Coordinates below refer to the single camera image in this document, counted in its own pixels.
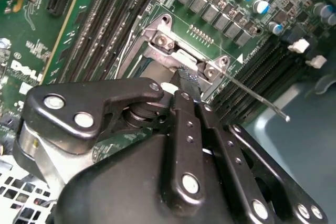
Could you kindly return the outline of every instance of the metal rivet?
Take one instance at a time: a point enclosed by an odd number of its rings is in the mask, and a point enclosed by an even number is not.
[[[59,110],[64,107],[65,103],[62,98],[51,95],[43,101],[44,105],[53,110]]]
[[[193,176],[191,176],[189,174],[184,174],[183,175],[182,184],[183,184],[184,188],[187,190],[187,192],[191,193],[191,194],[197,193],[199,188],[200,188],[196,178],[194,178]]]
[[[187,141],[188,141],[188,143],[193,143],[194,142],[194,138],[192,136],[188,136],[187,137]]]
[[[210,107],[208,104],[205,104],[205,105],[204,105],[204,108],[205,108],[207,111],[212,111],[211,107]]]
[[[77,115],[75,115],[75,123],[77,123],[79,126],[83,127],[83,128],[89,128],[91,126],[93,126],[94,120],[92,115],[88,114],[88,113],[78,113]]]
[[[241,160],[240,158],[236,158],[236,163],[237,163],[238,165],[241,165],[241,164],[242,164],[242,160]]]
[[[323,219],[323,215],[322,213],[320,212],[320,210],[316,207],[316,206],[311,206],[311,211],[313,212],[313,214],[319,218],[320,220]]]
[[[190,97],[187,93],[182,93],[181,96],[185,99],[185,100],[189,100]]]
[[[235,129],[236,132],[241,132],[240,128],[237,125],[233,125],[233,128]]]
[[[268,218],[268,212],[266,207],[259,201],[254,200],[252,202],[254,211],[256,212],[256,214],[263,220],[266,220]]]
[[[304,205],[298,204],[298,210],[303,217],[305,217],[306,219],[310,218],[309,212]]]
[[[149,87],[151,87],[152,90],[159,91],[160,88],[156,83],[149,84]]]

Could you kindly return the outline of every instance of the black clamp tool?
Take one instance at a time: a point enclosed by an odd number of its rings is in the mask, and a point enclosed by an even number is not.
[[[14,156],[59,190],[55,224],[328,223],[242,127],[222,128],[194,80],[178,71],[166,90],[138,78],[29,91]],[[149,139],[92,162],[96,142],[143,127]]]

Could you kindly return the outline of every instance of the green circuit board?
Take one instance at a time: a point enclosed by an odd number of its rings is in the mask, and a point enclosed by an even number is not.
[[[104,0],[68,0],[65,11],[59,16],[53,16],[47,11],[49,1],[0,0],[0,39],[6,39],[11,44],[8,48],[0,49],[2,115],[10,115],[18,120],[25,94],[30,88],[41,83],[114,78],[118,64],[116,59],[120,51],[116,50],[116,55],[107,54],[107,57],[103,57],[103,53],[98,54],[96,59],[87,55],[83,55],[83,58],[71,56],[72,52],[81,46],[82,39],[86,36],[86,29],[90,29],[90,25],[101,18],[97,12],[93,16],[90,16],[90,13],[97,6],[101,6]],[[157,17],[169,14],[172,17],[172,32],[181,41],[211,60],[222,55],[229,56],[228,72],[234,76],[271,36],[268,30],[271,21],[282,24],[284,30],[300,24],[307,34],[323,41],[330,40],[330,34],[335,32],[335,27],[321,22],[312,10],[315,3],[336,5],[336,0],[265,0],[270,4],[270,8],[264,15],[253,13],[252,3],[255,0],[219,0],[218,3],[214,0],[205,1],[201,9],[196,9],[197,6],[194,5],[196,0],[144,2],[146,5],[142,6],[144,11],[135,27],[131,46]],[[123,5],[124,0],[116,0],[114,4]],[[206,12],[212,6],[216,10],[216,17],[206,21]],[[223,14],[229,21],[224,29],[219,30],[216,24]],[[121,32],[124,32],[123,27],[133,25],[132,18],[135,16],[136,14],[131,12],[119,24]],[[232,26],[236,26],[238,30],[229,32]],[[248,39],[245,42],[238,42],[242,34],[247,34]],[[125,43],[121,33],[116,33],[113,38],[111,37],[111,41],[113,39],[120,39],[120,44]],[[130,63],[125,76],[141,57],[144,49],[145,45]],[[107,67],[107,60],[112,58],[115,60]],[[94,71],[88,74],[91,61],[95,64]],[[73,79],[70,77],[72,70],[78,65],[82,65],[83,68],[78,70],[77,78]],[[141,74],[142,67],[136,71],[138,75]],[[225,88],[228,82],[224,78],[208,101]],[[0,129],[2,132],[8,131],[6,126],[1,126]]]

